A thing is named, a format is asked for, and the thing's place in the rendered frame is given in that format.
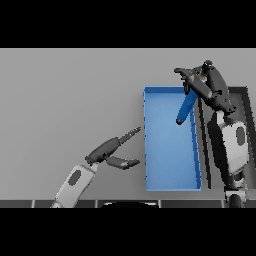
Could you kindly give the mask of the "blue bin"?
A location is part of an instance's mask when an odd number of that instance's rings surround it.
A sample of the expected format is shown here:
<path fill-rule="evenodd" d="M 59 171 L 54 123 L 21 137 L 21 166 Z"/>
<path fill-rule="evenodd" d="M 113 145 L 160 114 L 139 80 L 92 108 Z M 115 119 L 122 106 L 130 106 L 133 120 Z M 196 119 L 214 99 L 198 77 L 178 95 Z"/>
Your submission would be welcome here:
<path fill-rule="evenodd" d="M 146 190 L 200 191 L 194 108 L 182 125 L 176 124 L 185 99 L 183 88 L 145 86 L 143 97 Z"/>

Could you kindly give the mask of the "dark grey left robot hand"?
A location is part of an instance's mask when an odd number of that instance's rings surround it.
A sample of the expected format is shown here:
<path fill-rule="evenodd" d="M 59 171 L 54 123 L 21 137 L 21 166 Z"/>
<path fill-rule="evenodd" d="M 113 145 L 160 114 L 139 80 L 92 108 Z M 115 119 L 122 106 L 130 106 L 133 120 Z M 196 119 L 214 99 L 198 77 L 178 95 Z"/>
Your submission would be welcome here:
<path fill-rule="evenodd" d="M 125 142 L 131 139 L 136 133 L 141 130 L 140 127 L 134 128 L 133 130 L 127 132 L 121 137 L 111 138 L 100 146 L 95 148 L 89 155 L 85 157 L 85 161 L 93 166 L 94 164 L 99 164 L 106 162 L 109 166 L 118 169 L 126 170 L 130 167 L 136 166 L 140 163 L 138 159 L 126 160 L 122 158 L 115 157 L 113 153 Z"/>

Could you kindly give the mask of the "blue pipe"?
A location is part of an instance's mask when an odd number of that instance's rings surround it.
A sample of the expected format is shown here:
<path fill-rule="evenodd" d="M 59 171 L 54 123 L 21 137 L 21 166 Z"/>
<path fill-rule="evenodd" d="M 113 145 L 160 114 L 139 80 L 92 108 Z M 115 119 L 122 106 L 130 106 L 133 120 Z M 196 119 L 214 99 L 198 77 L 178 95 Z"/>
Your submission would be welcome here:
<path fill-rule="evenodd" d="M 189 94 L 185 96 L 185 99 L 176 117 L 176 123 L 178 125 L 182 125 L 184 121 L 187 119 L 188 114 L 193 108 L 197 98 L 198 98 L 198 95 L 193 90 L 190 90 Z"/>

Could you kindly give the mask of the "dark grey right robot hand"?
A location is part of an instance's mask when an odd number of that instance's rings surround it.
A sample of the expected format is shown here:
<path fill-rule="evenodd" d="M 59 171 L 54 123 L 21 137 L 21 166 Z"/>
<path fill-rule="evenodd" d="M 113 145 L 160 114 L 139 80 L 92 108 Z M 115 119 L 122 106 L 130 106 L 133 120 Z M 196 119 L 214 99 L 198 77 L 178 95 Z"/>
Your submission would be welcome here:
<path fill-rule="evenodd" d="M 211 60 L 192 69 L 175 68 L 174 72 L 181 75 L 184 93 L 189 100 L 200 97 L 207 106 L 214 111 L 223 111 L 225 115 L 236 111 L 227 84 Z"/>

